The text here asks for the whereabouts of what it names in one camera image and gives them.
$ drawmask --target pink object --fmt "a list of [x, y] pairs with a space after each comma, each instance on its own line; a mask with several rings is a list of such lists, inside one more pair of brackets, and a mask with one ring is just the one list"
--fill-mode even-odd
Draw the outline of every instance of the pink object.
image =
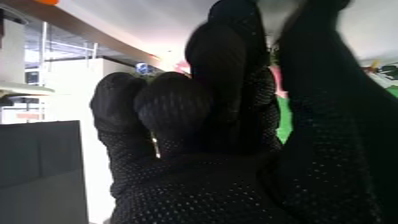
[[270, 71], [275, 77], [275, 82], [277, 82], [277, 95], [282, 98], [288, 98], [288, 92], [282, 90], [282, 73], [281, 73], [281, 68], [277, 66], [270, 67]]

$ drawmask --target white wall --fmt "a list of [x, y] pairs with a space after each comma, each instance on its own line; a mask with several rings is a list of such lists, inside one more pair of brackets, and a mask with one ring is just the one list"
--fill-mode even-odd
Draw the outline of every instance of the white wall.
[[114, 72], [131, 72], [133, 68], [105, 59], [90, 60], [89, 67], [85, 60], [58, 61], [46, 66], [50, 68], [46, 83], [58, 95], [48, 102], [53, 106], [53, 120], [80, 120], [89, 221], [99, 224], [108, 219], [114, 210], [112, 176], [89, 102], [101, 78]]
[[106, 76], [114, 72], [126, 72], [131, 73], [135, 71], [135, 68], [115, 63], [114, 61], [103, 60], [103, 76]]
[[23, 25], [3, 20], [5, 36], [0, 48], [0, 81], [25, 83]]

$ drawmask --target green object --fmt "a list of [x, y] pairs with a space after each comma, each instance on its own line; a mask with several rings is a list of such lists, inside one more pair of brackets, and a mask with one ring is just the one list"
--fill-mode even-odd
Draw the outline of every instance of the green object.
[[391, 94], [398, 97], [398, 87], [391, 87], [387, 90]]
[[279, 107], [281, 107], [281, 127], [277, 130], [277, 136], [284, 143], [291, 133], [291, 112], [289, 112], [288, 99], [279, 97], [277, 101], [279, 101]]

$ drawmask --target textured glove fabric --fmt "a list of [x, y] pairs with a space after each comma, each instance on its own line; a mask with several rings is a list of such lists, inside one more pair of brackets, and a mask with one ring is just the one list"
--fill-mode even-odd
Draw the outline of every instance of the textured glove fabric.
[[[90, 107], [110, 155], [114, 224], [398, 223], [396, 178], [385, 177], [398, 102], [336, 32], [348, 1], [325, 2], [307, 1], [279, 42], [293, 111], [282, 150], [273, 77], [238, 28], [240, 21], [247, 30], [256, 24], [252, 1], [222, 0], [211, 9], [186, 46], [192, 79], [165, 73], [146, 86], [128, 74], [105, 77]], [[234, 20], [250, 7], [254, 14]], [[252, 30], [263, 32], [257, 25]]]

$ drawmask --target gray cabinet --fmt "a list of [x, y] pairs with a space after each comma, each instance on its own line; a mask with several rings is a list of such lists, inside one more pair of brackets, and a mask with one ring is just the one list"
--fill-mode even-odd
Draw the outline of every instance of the gray cabinet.
[[0, 125], [0, 223], [89, 223], [76, 121]]

